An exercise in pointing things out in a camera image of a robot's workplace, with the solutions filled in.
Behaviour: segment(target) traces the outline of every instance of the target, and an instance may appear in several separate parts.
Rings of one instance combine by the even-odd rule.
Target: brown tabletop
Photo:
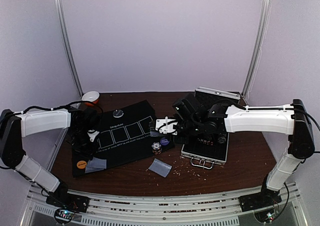
[[[147,99],[156,116],[172,116],[172,103],[186,92],[105,93],[99,105],[115,110]],[[72,177],[71,146],[64,142],[54,162],[52,173],[69,185],[70,189],[127,196],[178,196],[214,193],[255,187],[262,184],[276,161],[260,132],[231,133],[227,162],[211,170],[190,165],[190,159],[180,157],[181,146],[159,155],[129,163],[80,178]],[[149,171],[157,158],[172,165],[166,178]]]

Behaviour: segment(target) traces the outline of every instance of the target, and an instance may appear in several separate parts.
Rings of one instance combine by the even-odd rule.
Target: vertical metal post
[[[244,98],[248,98],[252,83],[254,82],[255,72],[257,70],[258,63],[259,63],[261,45],[265,35],[266,27],[267,27],[270,5],[271,5],[271,0],[263,0],[261,15],[260,15],[260,22],[259,22],[258,32],[256,35],[253,54],[250,62],[249,71],[246,76],[245,84],[242,91],[242,95]]]
[[[69,63],[70,69],[71,69],[71,74],[72,74],[74,83],[76,85],[77,92],[79,94],[79,97],[81,98],[81,96],[84,94],[84,92],[83,92],[81,84],[80,84],[80,80],[79,80],[79,76],[77,74],[74,58],[73,58],[72,52],[71,52],[71,47],[70,47],[69,37],[67,34],[67,27],[66,27],[66,22],[65,22],[62,1],[61,0],[54,0],[54,1],[55,1],[56,10],[58,13],[59,21],[60,21],[60,28],[61,28],[65,53],[66,53],[66,56],[68,59],[68,63]]]

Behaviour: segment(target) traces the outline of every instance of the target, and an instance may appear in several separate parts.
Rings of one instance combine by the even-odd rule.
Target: white wall
[[[262,0],[62,0],[83,90],[241,91]]]
[[[54,0],[0,0],[0,15],[0,111],[76,100]],[[32,135],[23,147],[47,166],[59,132]],[[12,170],[0,170],[1,225],[18,224],[29,187]]]
[[[250,105],[281,105],[303,100],[320,122],[320,0],[272,0],[262,57],[249,94]],[[315,146],[320,134],[314,126]],[[278,159],[287,137],[265,134]],[[319,225],[320,155],[315,154],[292,176],[307,206],[312,225]]]

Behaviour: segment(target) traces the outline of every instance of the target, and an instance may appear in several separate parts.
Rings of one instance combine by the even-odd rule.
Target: case handle
[[[205,160],[205,159],[203,159],[203,158],[200,159],[199,164],[194,164],[194,163],[192,162],[193,159],[194,159],[194,157],[192,157],[192,158],[190,159],[190,164],[191,164],[192,166],[201,167],[201,168],[205,168],[205,169],[208,169],[208,170],[213,169],[213,167],[214,167],[214,163],[215,163],[215,162],[211,162],[211,167],[206,167],[206,166],[205,166],[205,164],[206,164],[206,160]]]

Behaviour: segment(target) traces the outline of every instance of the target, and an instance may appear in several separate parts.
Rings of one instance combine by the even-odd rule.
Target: bowl
[[[93,102],[94,104],[97,104],[99,101],[99,96],[100,93],[96,92],[96,91],[91,91],[91,92],[87,92],[82,96],[82,100],[83,101],[90,101]],[[93,107],[93,104],[85,102],[85,104],[89,107]]]

